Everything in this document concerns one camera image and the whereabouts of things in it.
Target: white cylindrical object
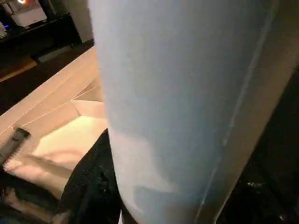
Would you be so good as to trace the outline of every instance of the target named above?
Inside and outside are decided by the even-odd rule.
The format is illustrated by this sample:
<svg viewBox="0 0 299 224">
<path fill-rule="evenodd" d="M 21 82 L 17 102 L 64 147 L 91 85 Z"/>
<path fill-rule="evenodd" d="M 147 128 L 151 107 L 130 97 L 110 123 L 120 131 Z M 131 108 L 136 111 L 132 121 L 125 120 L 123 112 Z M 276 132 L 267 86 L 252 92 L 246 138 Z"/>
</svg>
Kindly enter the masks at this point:
<svg viewBox="0 0 299 224">
<path fill-rule="evenodd" d="M 114 165 L 140 224 L 191 224 L 271 1 L 90 0 Z"/>
</svg>

